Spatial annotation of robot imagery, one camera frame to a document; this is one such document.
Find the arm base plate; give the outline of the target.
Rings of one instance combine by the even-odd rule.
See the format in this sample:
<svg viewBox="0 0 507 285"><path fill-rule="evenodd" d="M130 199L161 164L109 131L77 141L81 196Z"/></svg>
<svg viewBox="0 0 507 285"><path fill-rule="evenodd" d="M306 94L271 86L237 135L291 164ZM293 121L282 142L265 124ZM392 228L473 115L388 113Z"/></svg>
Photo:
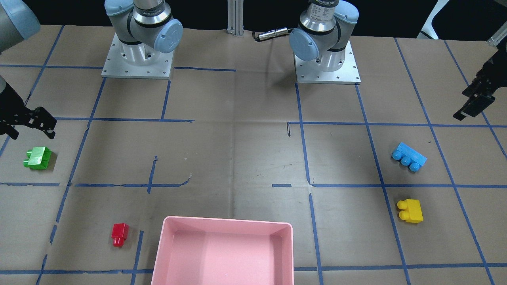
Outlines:
<svg viewBox="0 0 507 285"><path fill-rule="evenodd" d="M339 52L325 51L319 58L304 61L294 55L298 83L360 84L361 78L350 41Z"/></svg>
<svg viewBox="0 0 507 285"><path fill-rule="evenodd" d="M104 78L162 79L172 76L175 52L161 53L145 45L127 45L115 34L101 75Z"/></svg>

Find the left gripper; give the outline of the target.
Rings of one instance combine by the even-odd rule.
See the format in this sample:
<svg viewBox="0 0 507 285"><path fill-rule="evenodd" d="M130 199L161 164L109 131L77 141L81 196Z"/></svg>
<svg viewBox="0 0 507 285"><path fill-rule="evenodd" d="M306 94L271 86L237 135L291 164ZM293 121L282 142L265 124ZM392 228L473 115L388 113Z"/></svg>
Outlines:
<svg viewBox="0 0 507 285"><path fill-rule="evenodd" d="M489 107L496 98L493 94L506 87L506 49L498 50L477 72L472 83L462 92L468 97L465 105L453 117L462 121L467 116L476 117Z"/></svg>

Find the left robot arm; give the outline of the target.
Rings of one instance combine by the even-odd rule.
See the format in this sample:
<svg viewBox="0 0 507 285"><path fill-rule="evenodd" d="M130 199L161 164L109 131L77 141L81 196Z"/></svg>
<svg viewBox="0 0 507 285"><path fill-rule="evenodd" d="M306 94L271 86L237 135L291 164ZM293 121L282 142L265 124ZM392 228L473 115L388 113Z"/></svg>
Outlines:
<svg viewBox="0 0 507 285"><path fill-rule="evenodd" d="M358 9L344 0L312 0L289 34L299 83L358 84L350 36L359 18ZM506 86L506 25L491 38L497 51L462 92L467 102L453 117L476 117L495 101L494 93Z"/></svg>

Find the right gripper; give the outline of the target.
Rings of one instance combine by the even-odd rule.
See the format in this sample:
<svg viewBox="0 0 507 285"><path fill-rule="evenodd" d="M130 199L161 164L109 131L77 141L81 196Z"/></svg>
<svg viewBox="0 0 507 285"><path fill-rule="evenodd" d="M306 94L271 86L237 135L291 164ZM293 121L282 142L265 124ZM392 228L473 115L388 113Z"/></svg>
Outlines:
<svg viewBox="0 0 507 285"><path fill-rule="evenodd" d="M0 135L18 139L19 132L13 125L25 125L42 131L50 140L55 138L57 120L43 107L31 110L7 81L0 78Z"/></svg>

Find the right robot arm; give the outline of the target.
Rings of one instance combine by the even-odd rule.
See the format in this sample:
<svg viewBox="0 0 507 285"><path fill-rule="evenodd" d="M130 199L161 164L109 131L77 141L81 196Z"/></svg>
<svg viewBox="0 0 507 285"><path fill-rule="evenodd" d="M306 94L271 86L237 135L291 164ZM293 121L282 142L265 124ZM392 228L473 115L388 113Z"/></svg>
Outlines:
<svg viewBox="0 0 507 285"><path fill-rule="evenodd" d="M170 76L173 53L183 36L164 0L107 0L105 10L115 30L114 41L103 67L105 78L152 78ZM40 22L21 0L1 1L1 51L27 40L40 30ZM42 107L27 108L25 101L1 79L1 134L17 139L16 125L38 129L55 137L57 120Z"/></svg>

